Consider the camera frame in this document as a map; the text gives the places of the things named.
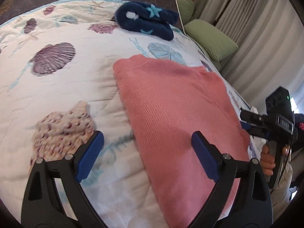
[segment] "metal screw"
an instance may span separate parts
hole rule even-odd
[[[253,162],[254,164],[258,164],[258,163],[259,163],[259,160],[256,159],[256,158],[253,158],[253,159],[252,159],[252,162]]]
[[[38,159],[36,159],[36,163],[37,163],[37,164],[41,164],[42,161],[43,161],[43,158],[38,158]]]
[[[64,156],[64,158],[65,158],[66,160],[70,160],[70,159],[73,158],[73,154],[67,154],[67,155]]]
[[[223,158],[224,159],[231,159],[231,155],[230,154],[223,154]]]

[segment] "camera lens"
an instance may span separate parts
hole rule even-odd
[[[275,106],[276,103],[277,103],[277,99],[275,97],[272,98],[272,101],[271,101],[272,106]]]

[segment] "navy blue folded blanket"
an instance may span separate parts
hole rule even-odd
[[[115,20],[123,29],[172,40],[170,27],[178,21],[178,13],[143,2],[128,2],[115,12]]]

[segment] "folded pink shirt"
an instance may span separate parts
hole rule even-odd
[[[248,161],[249,135],[241,128],[224,82],[205,67],[135,55],[113,70],[151,185],[168,225],[186,228],[214,182],[191,146],[201,131],[221,153]],[[236,180],[225,210],[238,188]]]

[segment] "device handle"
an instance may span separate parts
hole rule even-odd
[[[266,145],[269,147],[269,153],[275,157],[276,165],[273,169],[273,175],[266,176],[268,187],[274,189],[277,187],[279,178],[281,176],[284,158],[285,158],[285,156],[282,154],[282,149],[285,145],[281,143],[277,143],[276,141],[268,141]]]

